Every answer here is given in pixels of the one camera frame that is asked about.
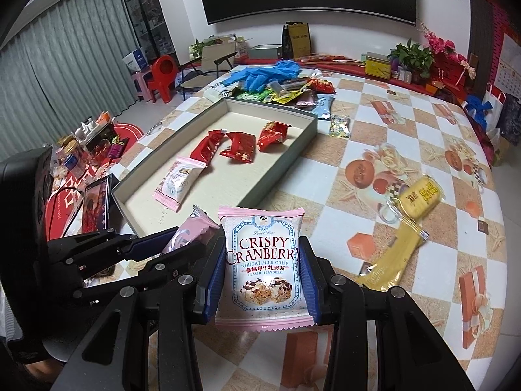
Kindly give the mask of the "pink plastic stool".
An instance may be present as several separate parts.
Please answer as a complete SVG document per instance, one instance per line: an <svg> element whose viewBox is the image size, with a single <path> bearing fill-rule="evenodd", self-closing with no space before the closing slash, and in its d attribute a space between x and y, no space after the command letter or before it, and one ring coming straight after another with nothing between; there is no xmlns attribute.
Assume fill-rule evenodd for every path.
<svg viewBox="0 0 521 391"><path fill-rule="evenodd" d="M145 71L134 72L131 75L134 86L136 88L137 96L140 100L144 102L149 102L152 100L152 96L150 90L148 88L148 80L152 78L152 72L150 69L146 69Z"/></svg>

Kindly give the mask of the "grey window curtain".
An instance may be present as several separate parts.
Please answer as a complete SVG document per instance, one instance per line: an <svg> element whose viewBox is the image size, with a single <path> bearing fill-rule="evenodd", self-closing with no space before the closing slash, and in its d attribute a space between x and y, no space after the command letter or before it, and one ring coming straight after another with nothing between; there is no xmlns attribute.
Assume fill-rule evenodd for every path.
<svg viewBox="0 0 521 391"><path fill-rule="evenodd" d="M136 99L124 57L138 46L123 0L62 0L1 51L1 157L55 142Z"/></svg>

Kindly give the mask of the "dark red snack packet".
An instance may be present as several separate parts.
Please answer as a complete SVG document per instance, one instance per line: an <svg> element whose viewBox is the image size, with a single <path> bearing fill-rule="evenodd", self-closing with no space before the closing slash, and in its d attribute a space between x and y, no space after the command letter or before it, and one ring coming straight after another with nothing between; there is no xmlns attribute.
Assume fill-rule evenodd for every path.
<svg viewBox="0 0 521 391"><path fill-rule="evenodd" d="M252 163L255 154L255 136L246 132L227 132L226 136L231 140L231 144L222 150L220 155L235 162Z"/></svg>

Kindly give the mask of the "dark red cloth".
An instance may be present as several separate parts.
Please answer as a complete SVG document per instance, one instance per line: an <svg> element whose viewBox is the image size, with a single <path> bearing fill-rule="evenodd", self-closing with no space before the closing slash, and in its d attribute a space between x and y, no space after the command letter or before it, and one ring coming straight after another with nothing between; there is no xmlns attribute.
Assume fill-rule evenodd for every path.
<svg viewBox="0 0 521 391"><path fill-rule="evenodd" d="M466 110L464 109L466 104L465 99L462 102L460 102L453 93L449 93L445 97L445 101L455 105L458 111L461 112L463 116L466 118L467 123L470 125L471 129L473 129L473 133L481 145L481 148L486 157L487 164L489 166L492 166L495 153L494 146L491 142L491 139L486 134L486 131L484 131L471 117L467 115Z"/></svg>

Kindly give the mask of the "light blue snack packet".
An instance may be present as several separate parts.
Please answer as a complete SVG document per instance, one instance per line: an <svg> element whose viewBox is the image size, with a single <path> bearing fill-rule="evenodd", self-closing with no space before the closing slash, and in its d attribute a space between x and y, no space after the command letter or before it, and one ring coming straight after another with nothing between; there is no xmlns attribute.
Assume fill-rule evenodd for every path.
<svg viewBox="0 0 521 391"><path fill-rule="evenodd" d="M335 97L331 94L318 94L316 97L316 104L314 107L314 114L322 120L330 119L330 110Z"/></svg>

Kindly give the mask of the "green potted plant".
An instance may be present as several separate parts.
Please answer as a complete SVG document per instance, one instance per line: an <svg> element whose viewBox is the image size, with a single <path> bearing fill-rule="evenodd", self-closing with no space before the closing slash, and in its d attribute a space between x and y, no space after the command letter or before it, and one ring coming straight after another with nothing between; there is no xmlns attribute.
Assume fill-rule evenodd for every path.
<svg viewBox="0 0 521 391"><path fill-rule="evenodd" d="M431 76L434 55L430 48L422 47L409 39L406 44L398 43L390 50L388 60L392 65L400 66L412 73L412 83L425 83Z"/></svg>

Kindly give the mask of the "shallow grey cardboard tray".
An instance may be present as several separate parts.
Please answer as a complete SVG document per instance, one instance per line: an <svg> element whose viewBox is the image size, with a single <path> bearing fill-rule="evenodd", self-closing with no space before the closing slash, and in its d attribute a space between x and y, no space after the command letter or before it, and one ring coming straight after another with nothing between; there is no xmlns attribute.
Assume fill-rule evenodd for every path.
<svg viewBox="0 0 521 391"><path fill-rule="evenodd" d="M157 201L153 192L179 156L188 156L208 131L260 135L269 121L289 126L284 143L257 152L252 163L216 154L197 178L178 211ZM174 132L134 167L113 189L113 198L129 227L140 237L179 226L198 206L216 220L220 206L257 206L295 163L317 134L318 119L311 113L280 105L224 98Z"/></svg>

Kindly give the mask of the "crispy cranberry nougat packet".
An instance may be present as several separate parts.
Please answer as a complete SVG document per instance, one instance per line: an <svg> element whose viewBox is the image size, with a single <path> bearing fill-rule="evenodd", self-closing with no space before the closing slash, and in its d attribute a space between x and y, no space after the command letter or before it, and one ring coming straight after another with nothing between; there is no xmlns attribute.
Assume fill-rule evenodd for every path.
<svg viewBox="0 0 521 391"><path fill-rule="evenodd" d="M217 214L225 274L216 326L253 332L312 326L299 272L305 209L220 207Z"/></svg>

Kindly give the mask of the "yellow tin box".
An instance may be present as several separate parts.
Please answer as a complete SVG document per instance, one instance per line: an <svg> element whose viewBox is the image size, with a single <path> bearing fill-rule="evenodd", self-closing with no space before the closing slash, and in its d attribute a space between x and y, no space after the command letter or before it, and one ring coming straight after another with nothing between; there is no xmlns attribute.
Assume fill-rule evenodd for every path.
<svg viewBox="0 0 521 391"><path fill-rule="evenodd" d="M367 52L365 61L365 74L384 80L391 78L391 62L387 56Z"/></svg>

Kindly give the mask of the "red gold-print snack packet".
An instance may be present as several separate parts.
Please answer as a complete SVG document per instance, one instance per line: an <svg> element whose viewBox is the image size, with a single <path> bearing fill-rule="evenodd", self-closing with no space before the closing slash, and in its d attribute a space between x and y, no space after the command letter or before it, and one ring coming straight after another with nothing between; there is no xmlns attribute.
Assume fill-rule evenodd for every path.
<svg viewBox="0 0 521 391"><path fill-rule="evenodd" d="M259 151L264 153L273 144L283 144L287 139L290 127L290 124L278 121L270 121L266 123L257 139L257 147Z"/></svg>

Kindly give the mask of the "gold wafer stick packet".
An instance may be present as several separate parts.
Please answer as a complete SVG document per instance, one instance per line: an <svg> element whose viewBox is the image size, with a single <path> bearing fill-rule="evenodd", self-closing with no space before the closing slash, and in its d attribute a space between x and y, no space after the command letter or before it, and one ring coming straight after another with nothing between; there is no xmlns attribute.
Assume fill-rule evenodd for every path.
<svg viewBox="0 0 521 391"><path fill-rule="evenodd" d="M425 232L418 223L403 218L391 245L375 263L368 267L366 274L357 277L356 283L370 290L384 292L397 286L412 254L428 239L428 232Z"/></svg>

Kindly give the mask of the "yellow rice cracker packet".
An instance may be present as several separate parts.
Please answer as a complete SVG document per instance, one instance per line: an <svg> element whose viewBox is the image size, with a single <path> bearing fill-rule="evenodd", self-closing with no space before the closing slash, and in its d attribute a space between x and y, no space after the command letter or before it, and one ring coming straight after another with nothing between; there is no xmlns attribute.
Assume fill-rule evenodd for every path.
<svg viewBox="0 0 521 391"><path fill-rule="evenodd" d="M443 188L434 178L424 175L393 200L400 214L420 221L444 199Z"/></svg>

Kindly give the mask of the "small colourful candy packet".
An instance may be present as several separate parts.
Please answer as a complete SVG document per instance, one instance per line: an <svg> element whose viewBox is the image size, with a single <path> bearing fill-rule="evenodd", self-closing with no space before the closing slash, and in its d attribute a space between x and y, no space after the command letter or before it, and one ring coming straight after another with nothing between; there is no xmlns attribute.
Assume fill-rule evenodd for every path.
<svg viewBox="0 0 521 391"><path fill-rule="evenodd" d="M329 136L336 138L351 137L351 118L349 116L332 116L330 118Z"/></svg>

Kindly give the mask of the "red plastic child chair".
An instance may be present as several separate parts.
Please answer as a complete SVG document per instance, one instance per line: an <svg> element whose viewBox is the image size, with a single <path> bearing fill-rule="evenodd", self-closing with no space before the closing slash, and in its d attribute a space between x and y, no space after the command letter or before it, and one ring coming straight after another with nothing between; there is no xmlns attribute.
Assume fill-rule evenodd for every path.
<svg viewBox="0 0 521 391"><path fill-rule="evenodd" d="M169 55L159 57L152 64L152 79L148 81L152 102L156 102L155 94L161 96L164 103L171 101L170 86L175 82L177 73L176 61Z"/></svg>

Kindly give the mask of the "wall calendar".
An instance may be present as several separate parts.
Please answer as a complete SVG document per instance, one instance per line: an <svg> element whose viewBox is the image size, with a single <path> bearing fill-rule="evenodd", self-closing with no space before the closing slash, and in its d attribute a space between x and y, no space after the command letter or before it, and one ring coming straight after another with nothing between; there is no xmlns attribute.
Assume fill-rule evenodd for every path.
<svg viewBox="0 0 521 391"><path fill-rule="evenodd" d="M507 34L503 37L494 85L503 93L521 99L521 49Z"/></svg>

